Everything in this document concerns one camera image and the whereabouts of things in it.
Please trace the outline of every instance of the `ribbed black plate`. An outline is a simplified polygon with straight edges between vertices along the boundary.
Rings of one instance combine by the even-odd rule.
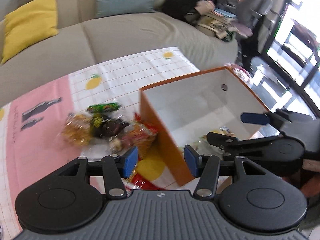
[[[41,235],[25,230],[16,240],[306,240],[298,231],[255,235],[230,225],[211,202],[189,191],[135,190],[127,199],[110,201],[92,223],[66,234]]]

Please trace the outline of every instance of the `yellow cushion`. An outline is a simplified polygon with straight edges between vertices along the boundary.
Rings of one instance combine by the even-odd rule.
[[[7,14],[4,23],[1,64],[32,44],[58,34],[56,0],[33,0]]]

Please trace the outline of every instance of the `gray office chair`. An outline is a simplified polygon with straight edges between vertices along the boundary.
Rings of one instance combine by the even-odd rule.
[[[252,29],[272,6],[272,0],[241,0],[236,7],[238,22]]]

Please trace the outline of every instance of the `logo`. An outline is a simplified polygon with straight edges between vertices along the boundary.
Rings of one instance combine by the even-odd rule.
[[[165,194],[163,192],[157,194],[158,197],[164,197]]]

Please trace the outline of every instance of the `chair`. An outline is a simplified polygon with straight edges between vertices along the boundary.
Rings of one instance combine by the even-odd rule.
[[[252,36],[252,29],[258,20],[269,13],[272,0],[241,0],[236,7],[237,22],[235,26],[244,37]]]
[[[302,68],[300,73],[303,71],[303,69],[309,64],[310,60],[313,56],[315,56],[315,59],[317,62],[320,61],[318,51],[319,51],[319,43],[316,41],[317,36],[311,32],[309,29],[307,29],[305,26],[298,23],[296,20],[292,20],[294,22],[294,25],[285,40],[284,44],[279,48],[278,54],[282,54],[285,52],[289,55],[298,65]],[[304,45],[306,45],[311,51],[312,54],[309,58],[304,57],[297,48],[295,48],[290,42],[289,39],[291,36],[295,36],[300,40]]]

